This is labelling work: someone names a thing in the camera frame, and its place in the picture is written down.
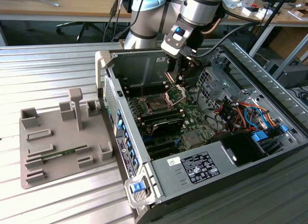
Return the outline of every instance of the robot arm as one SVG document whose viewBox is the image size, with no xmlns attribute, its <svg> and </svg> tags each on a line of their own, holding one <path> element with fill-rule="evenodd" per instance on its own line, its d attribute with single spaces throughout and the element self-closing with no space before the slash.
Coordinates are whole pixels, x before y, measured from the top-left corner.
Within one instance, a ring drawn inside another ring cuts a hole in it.
<svg viewBox="0 0 308 224">
<path fill-rule="evenodd" d="M 136 20 L 142 0 L 134 0 L 132 21 Z M 194 59 L 206 34 L 219 24 L 224 13 L 221 0 L 143 0 L 139 16 L 130 28 L 125 49 L 155 48 L 158 33 L 165 34 L 161 48 L 168 56 L 166 76 L 174 84 L 183 83 L 189 72 L 201 67 Z M 172 79 L 169 72 L 179 59 L 179 72 Z"/>
<path fill-rule="evenodd" d="M 183 0 L 179 19 L 171 28 L 161 48 L 173 58 L 180 55 L 191 57 L 204 40 L 220 22 L 223 14 L 217 15 L 221 0 Z"/>
</svg>

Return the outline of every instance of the wooden desk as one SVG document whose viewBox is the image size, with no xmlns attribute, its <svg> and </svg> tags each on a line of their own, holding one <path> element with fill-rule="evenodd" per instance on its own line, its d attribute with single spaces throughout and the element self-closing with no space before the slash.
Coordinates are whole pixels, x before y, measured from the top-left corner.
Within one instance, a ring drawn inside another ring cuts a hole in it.
<svg viewBox="0 0 308 224">
<path fill-rule="evenodd" d="M 55 2 L 60 6 L 39 0 L 0 0 L 0 14 L 109 17 L 115 0 L 57 0 Z M 130 18 L 130 14 L 123 8 L 120 17 Z"/>
<path fill-rule="evenodd" d="M 255 0 L 254 4 L 256 4 L 259 8 L 264 8 L 264 4 L 267 4 L 267 3 L 262 1 L 262 0 Z M 296 25 L 308 26 L 308 22 L 302 22 L 302 21 L 298 20 L 297 18 L 293 17 L 292 15 L 290 15 L 288 13 L 289 10 L 291 10 L 291 7 L 285 4 L 280 9 L 281 13 L 277 14 L 274 17 L 274 19 L 272 20 L 272 23 L 275 23 L 278 26 L 288 26 L 288 24 L 291 25 L 291 26 L 296 26 Z M 236 8 L 236 9 L 233 9 L 233 10 L 229 9 L 229 11 L 232 12 L 232 13 L 235 13 L 237 15 L 246 17 L 246 18 L 251 18 L 251 19 L 255 19 L 255 20 L 260 20 L 261 21 L 261 19 L 258 19 L 255 16 L 246 16 L 245 14 L 242 13 L 242 9 L 239 8 L 239 7 Z M 238 21 L 238 20 L 239 19 L 231 17 L 231 16 L 229 16 L 227 18 L 227 21 Z"/>
</svg>

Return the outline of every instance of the power supply label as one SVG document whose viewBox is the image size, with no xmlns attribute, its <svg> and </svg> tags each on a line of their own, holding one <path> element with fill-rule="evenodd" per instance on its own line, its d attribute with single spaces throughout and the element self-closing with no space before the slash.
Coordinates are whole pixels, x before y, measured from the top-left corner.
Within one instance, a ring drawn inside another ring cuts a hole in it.
<svg viewBox="0 0 308 224">
<path fill-rule="evenodd" d="M 192 183 L 197 184 L 220 174 L 212 158 L 207 152 L 199 153 L 188 158 L 181 159 Z"/>
</svg>

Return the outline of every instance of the metal workbench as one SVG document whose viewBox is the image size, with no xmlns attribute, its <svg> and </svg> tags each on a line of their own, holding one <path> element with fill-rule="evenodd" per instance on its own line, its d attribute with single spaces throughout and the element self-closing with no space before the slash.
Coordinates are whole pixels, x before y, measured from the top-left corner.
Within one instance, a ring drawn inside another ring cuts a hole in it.
<svg viewBox="0 0 308 224">
<path fill-rule="evenodd" d="M 58 109 L 67 89 L 94 99 L 94 54 L 119 44 L 0 48 L 0 222 L 132 224 L 116 162 L 23 190 L 20 109 Z M 171 223 L 308 223 L 308 148 L 273 169 L 157 220 Z"/>
</svg>

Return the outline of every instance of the office chair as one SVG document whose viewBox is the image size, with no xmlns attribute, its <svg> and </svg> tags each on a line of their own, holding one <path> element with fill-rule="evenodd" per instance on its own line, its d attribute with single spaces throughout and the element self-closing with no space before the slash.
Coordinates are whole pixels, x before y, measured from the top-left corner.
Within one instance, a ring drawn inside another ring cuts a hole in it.
<svg viewBox="0 0 308 224">
<path fill-rule="evenodd" d="M 60 24 L 60 25 L 57 25 L 56 32 L 58 34 L 62 34 L 61 28 L 67 27 L 67 26 L 76 26 L 76 25 L 82 25 L 81 31 L 80 31 L 80 33 L 77 37 L 77 42 L 80 42 L 82 35 L 83 35 L 83 32 L 85 30 L 89 30 L 89 27 L 93 28 L 94 30 L 97 30 L 101 34 L 104 34 L 104 31 L 102 29 L 100 29 L 94 23 L 91 23 L 91 22 L 69 22 L 69 23 Z"/>
</svg>

